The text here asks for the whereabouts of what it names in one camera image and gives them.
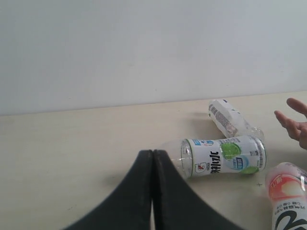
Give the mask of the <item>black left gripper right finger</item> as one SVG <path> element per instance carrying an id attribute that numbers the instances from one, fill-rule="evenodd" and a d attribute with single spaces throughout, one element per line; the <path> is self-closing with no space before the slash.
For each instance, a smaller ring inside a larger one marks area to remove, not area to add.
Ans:
<path id="1" fill-rule="evenodd" d="M 153 151 L 152 200 L 157 230 L 239 230 L 205 203 L 177 172 L 164 150 Z"/>

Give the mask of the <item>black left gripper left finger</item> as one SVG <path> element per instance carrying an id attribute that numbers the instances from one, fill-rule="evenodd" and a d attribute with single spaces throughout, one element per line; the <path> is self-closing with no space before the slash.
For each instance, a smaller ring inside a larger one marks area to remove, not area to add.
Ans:
<path id="1" fill-rule="evenodd" d="M 141 150 L 127 175 L 96 208 L 67 230 L 149 230 L 153 151 Z"/>

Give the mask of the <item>person's open bare hand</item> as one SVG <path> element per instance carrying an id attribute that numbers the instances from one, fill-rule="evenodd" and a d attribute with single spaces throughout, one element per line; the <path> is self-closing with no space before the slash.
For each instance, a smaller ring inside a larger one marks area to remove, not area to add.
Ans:
<path id="1" fill-rule="evenodd" d="M 307 117 L 307 105 L 295 98 L 288 98 L 287 105 L 296 112 Z M 307 123 L 297 122 L 288 118 L 280 111 L 274 111 L 275 117 L 283 128 L 287 130 L 288 136 L 296 140 L 302 149 L 307 149 Z"/>

